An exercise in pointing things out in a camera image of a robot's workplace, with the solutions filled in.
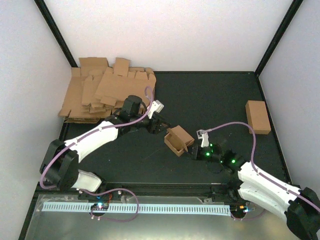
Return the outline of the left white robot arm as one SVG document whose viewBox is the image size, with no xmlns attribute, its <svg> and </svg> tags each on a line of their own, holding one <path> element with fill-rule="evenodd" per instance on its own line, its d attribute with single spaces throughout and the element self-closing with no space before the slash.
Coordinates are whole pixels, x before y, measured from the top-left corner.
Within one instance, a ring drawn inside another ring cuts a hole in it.
<svg viewBox="0 0 320 240">
<path fill-rule="evenodd" d="M 88 191 L 95 199 L 103 199 L 108 192 L 102 179 L 92 172 L 81 170 L 79 164 L 101 146 L 113 142 L 132 129 L 146 129 L 150 134 L 166 130 L 170 124 L 160 116 L 164 105 L 154 100 L 146 106 L 136 95 L 128 96 L 123 106 L 95 128 L 73 139 L 52 141 L 39 169 L 43 189 L 78 189 Z"/>
</svg>

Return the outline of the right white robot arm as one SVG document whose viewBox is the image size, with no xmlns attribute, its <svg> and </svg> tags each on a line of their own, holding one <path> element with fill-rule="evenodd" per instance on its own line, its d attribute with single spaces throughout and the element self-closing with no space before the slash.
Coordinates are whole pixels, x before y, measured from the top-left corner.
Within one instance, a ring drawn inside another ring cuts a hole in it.
<svg viewBox="0 0 320 240">
<path fill-rule="evenodd" d="M 259 205 L 284 220 L 288 229 L 301 240 L 316 240 L 320 230 L 320 199 L 311 188 L 285 183 L 232 150 L 218 144 L 188 147 L 192 160 L 212 163 L 218 172 L 229 176 L 228 198 Z"/>
</svg>

